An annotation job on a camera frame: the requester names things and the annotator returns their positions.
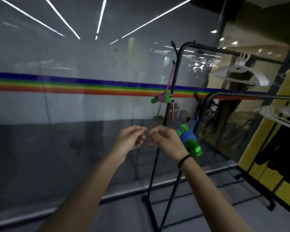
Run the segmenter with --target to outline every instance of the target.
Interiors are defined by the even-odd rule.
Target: black wristband
[[[178,168],[180,168],[181,165],[182,165],[182,163],[183,163],[186,159],[188,159],[189,157],[192,157],[192,156],[191,156],[190,154],[188,154],[188,155],[186,155],[184,158],[182,158],[182,160],[179,161]]]

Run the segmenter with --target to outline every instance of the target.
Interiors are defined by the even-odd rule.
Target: white clothes hanger
[[[290,121],[279,117],[276,112],[283,113],[284,115],[290,117],[290,106],[286,107],[271,107],[271,106],[263,106],[254,110],[254,112],[259,112],[263,117],[273,120],[281,125],[284,125],[290,128]]]
[[[239,59],[235,62],[234,65],[220,67],[217,70],[211,72],[210,76],[214,76],[226,81],[240,82],[248,85],[268,86],[270,84],[270,81],[266,78],[266,76],[262,72],[256,70],[255,68],[245,66],[245,63],[248,61],[249,58],[250,54],[241,53]],[[247,71],[251,72],[254,75],[255,79],[252,78],[249,81],[247,81],[228,77],[229,73],[232,72],[244,73]]]

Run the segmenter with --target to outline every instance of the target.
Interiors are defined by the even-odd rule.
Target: rainbow stripe
[[[56,76],[38,76],[29,74],[0,73],[0,91],[10,92],[46,92],[69,94],[123,95],[154,97],[165,91],[166,85],[134,83],[123,81],[93,80]],[[213,91],[221,89],[175,86],[174,97],[193,98],[198,93],[205,98]],[[262,92],[245,92],[264,94]],[[239,99],[236,97],[219,97],[220,99]]]

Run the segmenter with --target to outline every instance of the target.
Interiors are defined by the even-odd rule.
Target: person's left hand
[[[118,155],[122,162],[124,162],[129,151],[137,149],[143,144],[145,131],[147,131],[146,127],[138,125],[122,129],[116,138],[111,152]]]

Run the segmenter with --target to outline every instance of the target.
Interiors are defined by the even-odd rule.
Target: black metal clothing rack
[[[174,88],[175,88],[175,84],[176,84],[176,80],[177,80],[177,76],[178,76],[178,70],[179,70],[179,66],[180,66],[181,60],[182,60],[182,54],[183,54],[184,50],[187,47],[192,47],[192,48],[198,49],[198,51],[197,51],[198,53],[203,53],[200,50],[209,50],[209,51],[216,52],[216,53],[224,53],[224,54],[234,55],[234,56],[238,56],[238,57],[240,56],[240,53],[239,52],[236,52],[236,51],[220,49],[220,48],[216,48],[216,47],[212,47],[212,46],[205,46],[205,45],[202,45],[202,44],[197,44],[195,42],[187,42],[187,43],[183,44],[181,46],[181,48],[179,49],[179,51],[176,50],[176,46],[175,46],[175,44],[174,44],[173,41],[171,42],[171,44],[174,47],[174,50],[175,50],[176,56],[177,56],[177,62],[176,62],[174,77],[173,77],[173,81],[172,81],[172,85],[171,85],[171,93],[174,93]],[[264,62],[275,63],[275,64],[283,64],[283,62],[281,62],[281,61],[273,60],[273,59],[268,59],[268,58],[263,58],[263,57],[259,57],[259,56],[256,56],[256,55],[252,55],[251,56],[251,59],[253,59],[253,60],[259,60],[259,61],[264,61]],[[210,101],[213,98],[215,98],[216,96],[219,96],[219,95],[230,96],[230,97],[236,96],[236,97],[251,97],[251,98],[259,98],[259,99],[282,99],[282,100],[290,100],[290,96],[249,95],[247,93],[231,93],[231,92],[213,92],[213,93],[210,93],[205,98],[205,100],[202,102],[202,105],[201,105],[201,108],[200,108],[200,111],[199,111],[199,120],[198,120],[198,123],[197,123],[197,125],[196,125],[196,127],[194,129],[194,133],[196,134],[197,137],[201,133],[202,121],[203,121],[203,119],[205,117],[206,110],[208,109],[208,107],[210,105]],[[169,113],[169,110],[170,110],[170,104],[167,104],[166,113],[165,113],[164,120],[163,120],[163,125],[164,126],[166,126],[167,121],[168,121],[168,113]],[[179,184],[182,183],[183,181],[185,181],[185,178],[182,177],[181,171],[179,171],[178,172],[178,176],[177,176],[176,181],[175,181],[175,184],[174,184],[174,187],[173,187],[173,190],[172,190],[172,193],[171,193],[171,196],[168,199],[168,205],[166,207],[166,211],[165,211],[165,214],[163,216],[162,222],[161,222],[160,226],[158,226],[157,221],[156,221],[156,218],[155,218],[155,214],[154,214],[154,212],[152,210],[152,206],[151,206],[152,204],[155,204],[157,202],[152,202],[151,203],[151,201],[150,201],[150,194],[151,194],[151,191],[152,191],[152,184],[153,184],[153,179],[154,179],[154,176],[155,176],[155,170],[156,170],[156,165],[157,165],[157,160],[158,160],[159,153],[160,153],[160,148],[157,149],[157,153],[156,153],[156,157],[155,157],[155,162],[154,162],[154,167],[153,167],[153,171],[152,171],[152,175],[151,175],[151,180],[150,180],[150,184],[149,184],[149,188],[148,188],[148,193],[147,193],[147,195],[143,196],[143,198],[142,198],[142,201],[145,203],[145,205],[147,207],[147,210],[148,210],[148,213],[149,213],[149,216],[150,216],[150,219],[151,219],[151,223],[152,223],[152,226],[153,226],[153,229],[154,229],[155,232],[161,232],[164,228],[167,228],[167,227],[170,227],[170,226],[174,226],[174,225],[177,225],[179,223],[186,222],[186,221],[189,221],[189,220],[192,220],[192,219],[195,219],[195,218],[198,218],[198,217],[203,216],[202,214],[200,214],[200,215],[194,216],[192,218],[187,218],[185,220],[182,220],[182,221],[179,221],[179,222],[175,222],[175,223],[172,223],[172,224],[169,224],[169,225],[166,225],[166,226],[164,225],[165,224],[165,220],[167,218],[167,215],[169,213],[169,210],[170,210],[170,207],[172,205],[173,200],[175,198],[178,198],[178,197],[185,197],[186,196],[186,195],[182,195],[182,196],[175,197],[175,194],[176,194],[176,191],[177,191],[177,188],[178,188]],[[237,202],[237,203],[235,203],[235,205],[236,204],[241,204],[241,203],[247,202],[249,200],[258,198],[260,196],[264,196],[270,202],[270,206],[268,207],[269,210],[273,210],[274,209],[274,207],[275,207],[274,200],[276,200],[283,207],[285,207],[287,210],[290,211],[290,206],[289,205],[287,205],[282,200],[277,200],[277,197],[273,197],[273,195],[271,195],[270,193],[268,193],[264,189],[265,187],[263,185],[261,185],[259,182],[257,182],[254,178],[248,178],[248,177],[246,177],[246,175],[244,175],[243,170],[240,167],[238,167],[238,166],[235,166],[235,165],[234,166],[227,166],[227,167],[224,167],[224,168],[221,168],[221,169],[213,170],[213,171],[210,172],[210,175],[218,174],[218,173],[225,172],[225,171],[229,171],[229,170],[234,169],[234,168],[238,169],[241,172],[240,175],[237,175],[236,176],[236,179],[239,179],[240,177],[243,177],[257,191],[260,192],[260,195],[254,196],[254,197],[252,197],[250,199],[246,199],[246,200],[241,201],[241,202]],[[225,187],[225,186],[228,186],[228,185],[237,184],[239,182],[242,182],[242,181],[236,181],[236,182],[229,183],[229,184],[226,184],[226,185],[223,185],[223,186],[219,186],[219,187]]]

